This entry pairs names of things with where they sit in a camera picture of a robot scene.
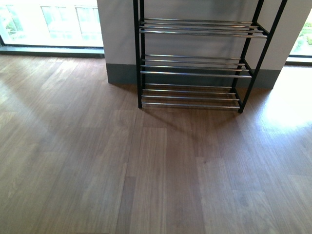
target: green foliage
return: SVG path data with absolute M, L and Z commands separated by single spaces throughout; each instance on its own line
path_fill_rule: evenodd
M 306 22 L 303 27 L 312 27 L 312 22 Z
M 307 42 L 309 45 L 312 45 L 312 35 L 311 36 L 307 36 Z

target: laminate floor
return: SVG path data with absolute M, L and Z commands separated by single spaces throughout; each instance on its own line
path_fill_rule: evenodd
M 140 110 L 104 59 L 0 56 L 0 233 L 311 234 L 311 73 Z

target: metal shelf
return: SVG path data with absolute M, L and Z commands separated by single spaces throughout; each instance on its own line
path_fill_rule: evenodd
M 192 107 L 192 108 L 221 108 L 238 110 L 242 113 L 264 57 L 272 41 L 276 27 L 282 16 L 287 0 L 281 0 L 271 30 L 268 31 L 258 23 L 264 0 L 258 0 L 253 19 L 251 21 L 224 21 L 200 19 L 161 19 L 145 17 L 144 0 L 133 0 L 135 42 L 136 42 L 136 75 L 138 107 L 142 105 Z M 234 37 L 245 40 L 239 58 L 202 57 L 189 55 L 156 55 L 146 53 L 146 34 L 165 34 L 176 36 L 208 36 Z M 246 54 L 252 39 L 265 39 L 255 69 L 251 69 L 246 61 Z M 148 83 L 153 77 L 164 80 L 165 84 Z M 218 83 L 232 79 L 230 87 L 194 86 L 169 84 L 170 80 L 193 83 L 211 81 Z M 249 86 L 243 98 L 237 92 L 237 82 L 249 81 Z
M 231 87 L 147 83 L 143 105 L 239 109 L 239 99 Z
M 264 30 L 252 22 L 155 19 L 143 18 L 139 24 L 143 34 L 176 34 L 190 36 L 261 38 L 268 36 Z
M 145 55 L 144 57 L 156 57 L 157 59 L 141 59 L 141 74 L 214 78 L 252 78 L 250 75 L 252 71 L 247 69 L 246 63 L 239 62 L 239 58 L 211 58 L 177 55 Z

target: glass window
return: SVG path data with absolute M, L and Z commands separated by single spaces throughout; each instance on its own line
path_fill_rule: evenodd
M 81 35 L 84 40 L 100 40 L 102 38 L 98 9 L 93 7 L 76 7 Z
M 12 5 L 0 5 L 0 21 L 11 40 L 25 37 L 20 19 Z
M 66 7 L 42 7 L 50 36 L 53 39 L 72 39 L 74 30 L 70 20 L 70 12 Z
M 291 55 L 312 57 L 312 10 L 292 48 Z
M 5 44 L 103 47 L 96 0 L 0 0 Z

